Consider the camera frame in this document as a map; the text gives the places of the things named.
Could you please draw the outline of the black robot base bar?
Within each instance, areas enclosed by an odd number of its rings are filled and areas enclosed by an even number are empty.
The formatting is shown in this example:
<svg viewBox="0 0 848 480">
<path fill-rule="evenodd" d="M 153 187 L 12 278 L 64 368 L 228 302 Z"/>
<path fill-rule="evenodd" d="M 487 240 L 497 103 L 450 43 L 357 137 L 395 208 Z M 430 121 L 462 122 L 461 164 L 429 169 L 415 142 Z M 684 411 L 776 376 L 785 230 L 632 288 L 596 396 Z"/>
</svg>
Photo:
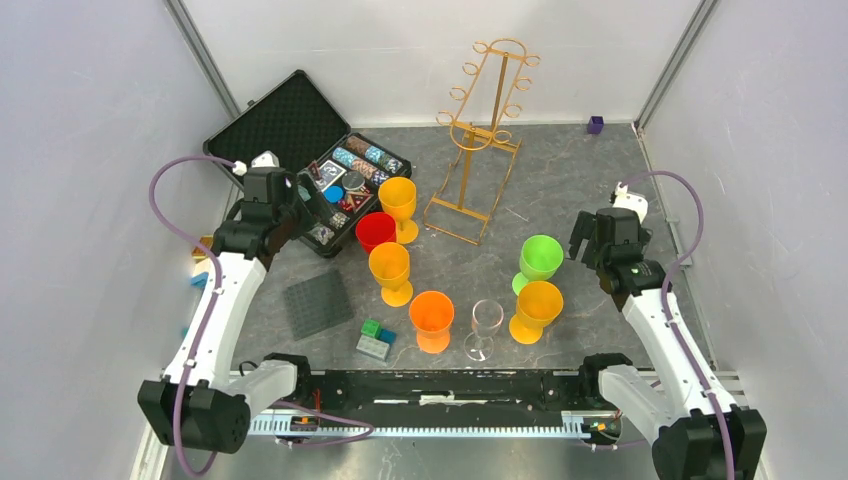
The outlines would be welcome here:
<svg viewBox="0 0 848 480">
<path fill-rule="evenodd" d="M 325 370 L 275 402 L 390 427 L 554 427 L 616 407 L 579 370 Z"/>
</svg>

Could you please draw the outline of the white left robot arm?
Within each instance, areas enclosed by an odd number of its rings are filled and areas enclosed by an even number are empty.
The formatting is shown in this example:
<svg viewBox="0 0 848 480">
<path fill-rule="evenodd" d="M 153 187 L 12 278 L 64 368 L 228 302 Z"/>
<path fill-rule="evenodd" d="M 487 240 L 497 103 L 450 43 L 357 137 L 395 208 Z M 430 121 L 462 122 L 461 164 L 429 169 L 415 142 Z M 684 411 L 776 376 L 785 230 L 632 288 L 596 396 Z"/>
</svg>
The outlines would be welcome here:
<svg viewBox="0 0 848 480">
<path fill-rule="evenodd" d="M 161 443 L 232 454 L 251 421 L 279 400 L 306 405 L 314 381 L 302 356 L 272 353 L 233 380 L 230 367 L 247 310 L 274 256 L 310 215 L 297 178 L 280 167 L 244 176 L 241 216 L 213 234 L 212 271 L 189 331 L 162 379 L 142 382 L 137 400 Z"/>
</svg>

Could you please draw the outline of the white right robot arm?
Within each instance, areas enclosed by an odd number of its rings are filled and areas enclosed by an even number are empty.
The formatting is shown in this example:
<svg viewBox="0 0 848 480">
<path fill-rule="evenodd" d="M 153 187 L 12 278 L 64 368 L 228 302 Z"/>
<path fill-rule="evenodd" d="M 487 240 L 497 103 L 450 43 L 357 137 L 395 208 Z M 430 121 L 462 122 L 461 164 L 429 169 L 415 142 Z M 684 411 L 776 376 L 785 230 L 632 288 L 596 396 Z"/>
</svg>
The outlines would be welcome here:
<svg viewBox="0 0 848 480">
<path fill-rule="evenodd" d="M 647 351 L 659 385 L 609 355 L 584 361 L 577 382 L 591 408 L 613 404 L 651 446 L 661 479 L 752 479 L 767 435 L 761 414 L 738 404 L 688 331 L 661 264 L 644 255 L 650 234 L 632 209 L 578 214 L 568 256 L 593 270 Z"/>
</svg>

